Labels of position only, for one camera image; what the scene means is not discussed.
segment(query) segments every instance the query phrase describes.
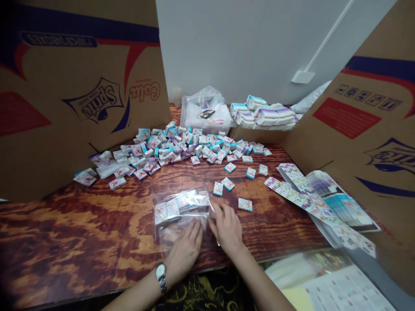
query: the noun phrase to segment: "left hand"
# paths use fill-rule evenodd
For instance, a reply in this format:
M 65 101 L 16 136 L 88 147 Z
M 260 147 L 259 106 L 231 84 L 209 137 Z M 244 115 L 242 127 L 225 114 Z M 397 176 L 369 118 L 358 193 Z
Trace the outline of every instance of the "left hand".
M 193 219 L 183 230 L 164 260 L 167 289 L 180 282 L 193 267 L 199 256 L 203 238 L 200 220 Z

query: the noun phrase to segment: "white wall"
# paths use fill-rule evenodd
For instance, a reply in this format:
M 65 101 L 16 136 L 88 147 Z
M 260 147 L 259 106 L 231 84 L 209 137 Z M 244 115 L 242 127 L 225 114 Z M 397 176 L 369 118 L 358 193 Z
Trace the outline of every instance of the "white wall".
M 303 70 L 349 0 L 157 0 L 169 94 L 207 85 L 226 103 L 248 94 L 295 104 L 333 79 L 396 0 L 356 0 L 310 71 Z

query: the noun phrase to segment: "wood grain surface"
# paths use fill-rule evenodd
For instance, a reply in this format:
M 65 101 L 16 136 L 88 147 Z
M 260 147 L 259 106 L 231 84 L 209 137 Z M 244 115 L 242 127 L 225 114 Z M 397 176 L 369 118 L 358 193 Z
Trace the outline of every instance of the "wood grain surface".
M 171 106 L 174 120 L 180 110 Z M 28 308 L 101 295 L 133 285 L 163 258 L 155 242 L 151 195 L 179 192 L 228 177 L 236 186 L 224 189 L 216 200 L 234 207 L 243 226 L 243 239 L 257 260 L 327 247 L 328 243 L 307 213 L 264 185 L 259 164 L 268 175 L 282 180 L 276 167 L 292 162 L 277 145 L 266 146 L 272 155 L 252 155 L 254 163 L 210 165 L 204 159 L 192 166 L 190 159 L 169 164 L 153 176 L 111 191 L 109 177 L 90 188 L 71 183 L 42 200 L 28 204 L 0 204 L 1 280 L 15 306 Z M 246 169 L 257 170 L 254 180 Z M 253 212 L 238 210 L 238 198 L 251 200 Z M 207 230 L 194 271 L 211 270 L 229 263 Z

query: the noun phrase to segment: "watch face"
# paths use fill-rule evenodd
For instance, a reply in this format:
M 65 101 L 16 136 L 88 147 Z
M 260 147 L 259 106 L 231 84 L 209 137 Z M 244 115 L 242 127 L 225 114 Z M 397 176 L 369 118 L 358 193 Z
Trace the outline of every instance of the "watch face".
M 164 275 L 165 272 L 166 272 L 166 267 L 163 264 L 159 265 L 156 269 L 157 278 L 160 278 L 162 275 Z

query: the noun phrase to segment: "clear plastic bag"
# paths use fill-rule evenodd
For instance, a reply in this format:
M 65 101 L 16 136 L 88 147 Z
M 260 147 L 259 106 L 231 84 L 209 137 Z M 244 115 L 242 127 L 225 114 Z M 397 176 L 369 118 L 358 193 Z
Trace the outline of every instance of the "clear plastic bag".
M 215 243 L 215 239 L 212 239 L 213 233 L 206 230 L 208 218 L 214 213 L 206 184 L 175 194 L 153 194 L 152 201 L 155 221 L 154 238 L 155 242 L 159 242 L 164 257 L 193 219 L 200 220 L 204 230 L 202 248 L 205 243 Z
M 237 126 L 222 94 L 212 86 L 207 86 L 191 96 L 184 96 L 182 102 L 182 127 L 202 128 L 205 134 L 227 134 L 231 127 Z M 208 119 L 198 117 L 205 110 L 215 110 L 215 113 Z

